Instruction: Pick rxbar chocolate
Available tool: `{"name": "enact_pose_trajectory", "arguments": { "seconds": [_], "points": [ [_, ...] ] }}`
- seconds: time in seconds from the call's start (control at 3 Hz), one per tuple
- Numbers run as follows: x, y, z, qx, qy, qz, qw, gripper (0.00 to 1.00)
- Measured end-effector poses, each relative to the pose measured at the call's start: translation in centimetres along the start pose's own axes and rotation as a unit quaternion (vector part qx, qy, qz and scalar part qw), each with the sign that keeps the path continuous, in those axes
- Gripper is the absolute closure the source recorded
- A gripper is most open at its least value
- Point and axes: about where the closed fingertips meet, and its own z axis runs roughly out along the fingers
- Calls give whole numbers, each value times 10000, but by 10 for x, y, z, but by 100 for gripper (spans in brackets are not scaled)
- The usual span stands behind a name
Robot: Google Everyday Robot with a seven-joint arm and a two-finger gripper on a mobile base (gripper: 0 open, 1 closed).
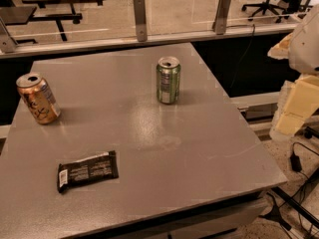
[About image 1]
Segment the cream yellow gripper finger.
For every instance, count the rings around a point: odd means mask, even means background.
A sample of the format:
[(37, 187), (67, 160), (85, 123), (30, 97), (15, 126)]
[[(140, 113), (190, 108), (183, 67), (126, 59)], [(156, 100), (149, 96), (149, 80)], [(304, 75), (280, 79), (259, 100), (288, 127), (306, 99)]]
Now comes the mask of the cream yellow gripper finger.
[(295, 82), (285, 81), (279, 92), (270, 137), (279, 141), (291, 138), (318, 109), (318, 76), (302, 74)]

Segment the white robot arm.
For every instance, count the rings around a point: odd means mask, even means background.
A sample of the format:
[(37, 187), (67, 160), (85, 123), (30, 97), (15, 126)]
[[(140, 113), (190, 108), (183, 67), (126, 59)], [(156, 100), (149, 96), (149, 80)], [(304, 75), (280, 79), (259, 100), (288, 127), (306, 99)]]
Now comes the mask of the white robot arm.
[(319, 5), (310, 9), (291, 34), (268, 51), (273, 59), (287, 59), (300, 76), (285, 81), (279, 93), (270, 137), (286, 140), (296, 134), (319, 109)]

